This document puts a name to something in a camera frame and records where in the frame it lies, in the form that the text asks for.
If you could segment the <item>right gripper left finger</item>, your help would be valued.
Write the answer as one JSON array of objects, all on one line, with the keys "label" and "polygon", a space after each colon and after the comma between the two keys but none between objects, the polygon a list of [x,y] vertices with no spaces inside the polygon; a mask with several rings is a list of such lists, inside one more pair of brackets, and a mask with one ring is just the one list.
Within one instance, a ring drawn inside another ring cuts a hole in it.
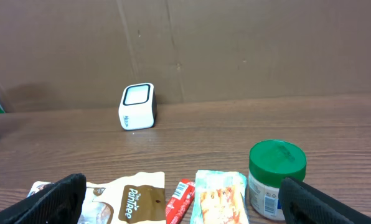
[{"label": "right gripper left finger", "polygon": [[0,212],[0,224],[77,224],[86,177],[71,174]]}]

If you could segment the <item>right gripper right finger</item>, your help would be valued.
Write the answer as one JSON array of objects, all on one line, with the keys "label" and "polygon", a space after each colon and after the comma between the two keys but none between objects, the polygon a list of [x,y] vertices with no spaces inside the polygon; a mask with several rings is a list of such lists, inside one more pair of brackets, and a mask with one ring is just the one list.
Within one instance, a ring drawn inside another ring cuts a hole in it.
[{"label": "right gripper right finger", "polygon": [[281,181],[279,201],[287,224],[371,224],[371,218],[294,177]]}]

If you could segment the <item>green lidded jar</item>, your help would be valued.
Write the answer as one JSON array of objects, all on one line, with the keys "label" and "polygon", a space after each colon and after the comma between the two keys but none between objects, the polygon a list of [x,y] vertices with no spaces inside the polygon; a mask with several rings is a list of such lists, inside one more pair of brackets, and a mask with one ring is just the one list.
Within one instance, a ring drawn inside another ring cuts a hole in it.
[{"label": "green lidded jar", "polygon": [[279,201],[281,181],[294,177],[303,181],[307,157],[304,151],[286,141],[264,140],[256,143],[249,153],[248,201],[260,215],[274,221],[283,221]]}]

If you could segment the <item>beige snack pouch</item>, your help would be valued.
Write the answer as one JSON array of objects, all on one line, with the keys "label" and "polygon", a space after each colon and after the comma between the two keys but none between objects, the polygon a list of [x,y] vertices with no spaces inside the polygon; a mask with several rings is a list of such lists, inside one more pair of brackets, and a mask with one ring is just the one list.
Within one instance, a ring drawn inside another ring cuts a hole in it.
[{"label": "beige snack pouch", "polygon": [[86,183],[78,223],[165,223],[163,172],[138,172],[105,184]]}]

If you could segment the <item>teal orange snack packet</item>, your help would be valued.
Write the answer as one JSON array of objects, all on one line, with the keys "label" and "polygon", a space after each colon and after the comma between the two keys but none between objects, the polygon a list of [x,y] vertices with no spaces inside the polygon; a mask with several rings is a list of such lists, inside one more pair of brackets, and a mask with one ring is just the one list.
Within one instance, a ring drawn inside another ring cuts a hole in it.
[{"label": "teal orange snack packet", "polygon": [[192,214],[190,218],[191,224],[204,224],[202,217],[202,209],[200,206],[200,195],[202,192],[222,189],[232,185],[239,185],[242,188],[242,197],[245,210],[245,192],[247,186],[247,178],[239,172],[224,172],[216,170],[198,170],[195,175],[195,199]]}]

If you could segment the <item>red snack bar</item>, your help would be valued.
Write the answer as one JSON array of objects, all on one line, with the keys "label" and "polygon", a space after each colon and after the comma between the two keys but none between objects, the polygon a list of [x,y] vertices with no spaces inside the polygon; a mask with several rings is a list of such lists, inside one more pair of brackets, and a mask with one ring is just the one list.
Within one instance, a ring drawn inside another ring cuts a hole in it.
[{"label": "red snack bar", "polygon": [[195,197],[195,183],[182,179],[166,205],[166,223],[180,224]]}]

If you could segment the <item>small orange snack packet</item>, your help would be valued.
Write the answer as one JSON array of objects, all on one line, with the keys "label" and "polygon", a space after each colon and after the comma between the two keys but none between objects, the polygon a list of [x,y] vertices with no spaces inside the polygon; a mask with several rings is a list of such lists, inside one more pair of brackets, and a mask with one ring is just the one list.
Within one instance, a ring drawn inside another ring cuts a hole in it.
[{"label": "small orange snack packet", "polygon": [[249,224],[239,185],[202,192],[200,206],[204,224]]}]

